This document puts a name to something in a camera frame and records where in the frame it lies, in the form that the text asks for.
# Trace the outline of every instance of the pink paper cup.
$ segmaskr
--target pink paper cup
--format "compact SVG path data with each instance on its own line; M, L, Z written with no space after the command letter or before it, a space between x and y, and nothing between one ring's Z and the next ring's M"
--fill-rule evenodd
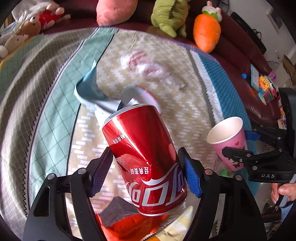
M229 171L237 171L244 167L242 163L228 160L222 155L224 147L232 147L247 150L246 136L243 129L243 121L239 117L230 117L215 125L207 135L209 143Z

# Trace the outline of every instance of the leather couch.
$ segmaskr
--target leather couch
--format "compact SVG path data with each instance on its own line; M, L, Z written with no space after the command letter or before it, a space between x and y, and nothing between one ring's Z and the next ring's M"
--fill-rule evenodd
M65 14L70 13L71 19L55 24L44 33L54 33L64 30L96 27L96 5L98 0L56 0L65 8ZM165 38L171 38L158 28L151 25L155 0L139 0L133 16L125 23L116 27L148 32ZM190 9L186 19L187 38L177 37L176 40L193 44L193 24L201 9L206 5L206 0L191 0ZM268 126L277 126L277 119L281 117L278 103L271 101L266 106L257 96L256 91L250 86L250 65L253 64L260 73L268 75L271 68L261 54L259 48L244 32L244 30L225 12L222 12L220 40L211 53L228 74L238 94L240 95L250 120Z

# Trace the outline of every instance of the red soda can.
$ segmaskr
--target red soda can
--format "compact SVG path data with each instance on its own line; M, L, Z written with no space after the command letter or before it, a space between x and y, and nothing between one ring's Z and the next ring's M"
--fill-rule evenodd
M102 127L132 203L145 216L159 216L186 199L172 139L153 105L137 104L112 114Z

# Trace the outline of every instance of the transparent plastic bag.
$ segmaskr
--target transparent plastic bag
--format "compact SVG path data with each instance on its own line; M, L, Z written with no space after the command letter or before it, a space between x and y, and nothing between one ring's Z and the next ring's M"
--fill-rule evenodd
M185 86L182 80L173 76L166 67L154 62L154 57L144 50L135 50L131 54L124 55L120 61L123 69L135 71L147 81L176 85L178 88Z

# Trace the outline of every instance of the bolt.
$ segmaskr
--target bolt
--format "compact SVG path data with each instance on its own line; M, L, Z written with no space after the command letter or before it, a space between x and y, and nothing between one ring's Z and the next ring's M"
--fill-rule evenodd
M86 169L85 168L80 168L78 170L78 174L84 174L84 173L86 173Z
M51 173L51 174L48 174L47 179L48 179L48 180L51 180L51 179L53 179L54 177L55 177L55 174L54 174L54 173Z
M205 174L212 175L213 174L213 171L211 169L206 169L205 170Z
M240 175L236 175L236 176L235 176L235 179L238 180L238 181L241 181L241 180L242 180L242 176L240 176Z

